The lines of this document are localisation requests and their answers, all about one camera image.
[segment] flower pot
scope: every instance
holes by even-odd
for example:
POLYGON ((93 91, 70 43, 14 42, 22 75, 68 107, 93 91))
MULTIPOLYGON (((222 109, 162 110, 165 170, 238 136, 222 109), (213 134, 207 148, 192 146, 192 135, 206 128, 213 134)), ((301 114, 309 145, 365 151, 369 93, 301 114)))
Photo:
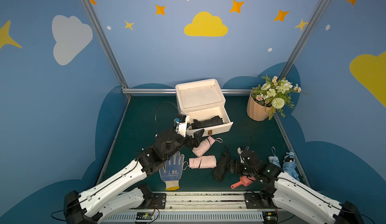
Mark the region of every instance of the flower pot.
POLYGON ((255 121, 263 121, 269 116, 272 111, 272 107, 264 107, 255 102, 251 95, 249 95, 247 114, 255 121))

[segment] white drawer box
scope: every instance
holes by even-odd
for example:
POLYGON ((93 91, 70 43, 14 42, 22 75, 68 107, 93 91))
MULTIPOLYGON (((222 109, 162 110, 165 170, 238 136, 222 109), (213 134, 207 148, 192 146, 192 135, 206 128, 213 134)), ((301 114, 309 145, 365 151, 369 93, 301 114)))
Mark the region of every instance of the white drawer box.
MULTIPOLYGON (((215 116, 222 118, 222 125, 206 127, 203 136, 228 132, 233 122, 225 110, 225 97, 216 79, 188 82, 176 85, 177 107, 181 114, 189 115, 189 123, 193 120, 204 121, 215 116)), ((187 135, 201 129, 186 130, 187 135)))

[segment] work glove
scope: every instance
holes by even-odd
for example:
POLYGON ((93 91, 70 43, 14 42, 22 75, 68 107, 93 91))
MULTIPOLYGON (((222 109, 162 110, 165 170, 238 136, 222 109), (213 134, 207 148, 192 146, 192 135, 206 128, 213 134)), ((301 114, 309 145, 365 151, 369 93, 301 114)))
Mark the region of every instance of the work glove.
POLYGON ((299 174, 296 172, 295 154, 293 152, 287 152, 284 157, 283 170, 291 175, 293 178, 299 181, 299 174))
POLYGON ((177 190, 180 187, 178 181, 182 177, 184 158, 185 155, 177 151, 159 170, 161 180, 166 184, 166 190, 177 190))

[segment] dark green table surface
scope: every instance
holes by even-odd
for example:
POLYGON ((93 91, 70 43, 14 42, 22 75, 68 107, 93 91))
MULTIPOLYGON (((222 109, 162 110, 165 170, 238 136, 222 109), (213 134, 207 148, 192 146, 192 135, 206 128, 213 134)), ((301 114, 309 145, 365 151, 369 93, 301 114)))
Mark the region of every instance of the dark green table surface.
MULTIPOLYGON (((212 136, 213 138, 222 138, 224 142, 215 142, 205 155, 215 155, 218 161, 225 145, 229 148, 231 157, 239 159, 237 148, 250 144, 259 157, 267 163, 268 156, 272 155, 271 147, 274 146, 276 155, 282 162, 288 148, 276 121, 266 119, 257 122, 250 119, 246 112, 248 96, 226 96, 225 99, 225 109, 230 120, 234 122, 233 126, 227 133, 212 136)), ((154 115, 157 105, 163 101, 176 104, 176 97, 132 97, 103 180, 117 173, 130 163, 142 148, 146 148, 154 142, 157 133, 154 115)), ((160 133, 172 128, 177 113, 176 108, 170 103, 162 103, 159 106, 157 125, 160 133)), ((185 155, 186 161, 196 157, 187 147, 183 147, 180 152, 185 155)), ((187 168, 183 171, 180 188, 177 191, 231 191, 230 186, 240 180, 240 175, 228 172, 223 182, 218 182, 212 177, 213 170, 187 168)), ((154 173, 140 183, 148 184, 152 191, 165 191, 165 183, 162 182, 159 173, 154 173)), ((234 190, 261 190, 261 188, 262 185, 252 183, 248 187, 240 186, 234 190)))

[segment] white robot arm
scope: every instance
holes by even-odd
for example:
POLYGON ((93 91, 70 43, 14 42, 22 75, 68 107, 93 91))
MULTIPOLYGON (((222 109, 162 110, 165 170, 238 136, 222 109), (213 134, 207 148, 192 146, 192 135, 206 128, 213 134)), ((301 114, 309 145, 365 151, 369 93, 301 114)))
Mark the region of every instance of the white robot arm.
MULTIPOLYGON (((153 194, 147 186, 120 193, 157 172, 183 146, 199 145, 204 130, 197 131, 194 137, 186 136, 188 121, 189 116, 178 115, 173 129, 156 136, 156 141, 122 170, 89 190, 68 193, 64 205, 67 224, 99 224, 123 210, 149 207, 153 194)), ((254 177, 266 184, 258 195, 253 195, 259 203, 257 209, 282 208, 311 224, 364 224, 358 209, 350 202, 341 204, 327 198, 276 165, 264 164, 249 148, 244 149, 240 157, 245 165, 240 168, 238 164, 231 172, 254 177)))
POLYGON ((173 129, 157 135, 156 141, 144 149, 122 170, 81 193, 65 196, 64 214, 68 224, 98 224, 124 209, 148 207, 153 194, 147 186, 119 195, 135 183, 157 172, 183 146, 198 147, 204 130, 186 136, 188 115, 178 115, 173 129))

